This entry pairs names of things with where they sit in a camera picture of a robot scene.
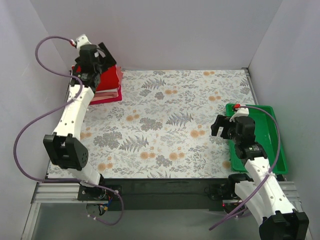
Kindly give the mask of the red t shirt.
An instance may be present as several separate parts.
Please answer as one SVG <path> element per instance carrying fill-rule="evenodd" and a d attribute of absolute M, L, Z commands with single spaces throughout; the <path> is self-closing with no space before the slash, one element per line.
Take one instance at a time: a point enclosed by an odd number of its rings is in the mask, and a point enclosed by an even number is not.
<path fill-rule="evenodd" d="M 94 69 L 85 71 L 79 65 L 73 65 L 70 73 L 82 81 L 84 91 L 92 90 L 94 94 L 115 94 L 120 88 L 120 77 L 115 65 L 102 73 Z"/>

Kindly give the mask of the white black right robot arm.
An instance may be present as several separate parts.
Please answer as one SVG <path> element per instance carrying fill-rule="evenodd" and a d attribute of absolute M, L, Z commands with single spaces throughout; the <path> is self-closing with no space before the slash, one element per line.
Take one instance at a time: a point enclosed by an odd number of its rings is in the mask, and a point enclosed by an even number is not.
<path fill-rule="evenodd" d="M 288 200 L 277 181 L 266 151 L 256 141 L 255 121 L 249 116 L 218 115 L 212 136 L 222 128 L 221 137 L 234 143 L 236 155 L 248 174 L 226 186 L 227 195 L 240 198 L 259 226 L 262 240 L 304 240 L 309 218 Z"/>

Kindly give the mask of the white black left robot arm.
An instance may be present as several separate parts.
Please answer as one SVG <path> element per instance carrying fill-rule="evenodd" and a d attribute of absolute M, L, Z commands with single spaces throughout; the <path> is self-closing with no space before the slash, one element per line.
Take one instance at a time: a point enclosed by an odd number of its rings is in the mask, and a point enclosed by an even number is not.
<path fill-rule="evenodd" d="M 89 151 L 81 143 L 81 128 L 101 75 L 117 62 L 102 42 L 79 44 L 78 48 L 79 56 L 70 72 L 69 103 L 52 134 L 44 136 L 43 144 L 53 165 L 78 179 L 91 198 L 101 200 L 107 194 L 101 184 L 104 178 L 89 163 Z"/>

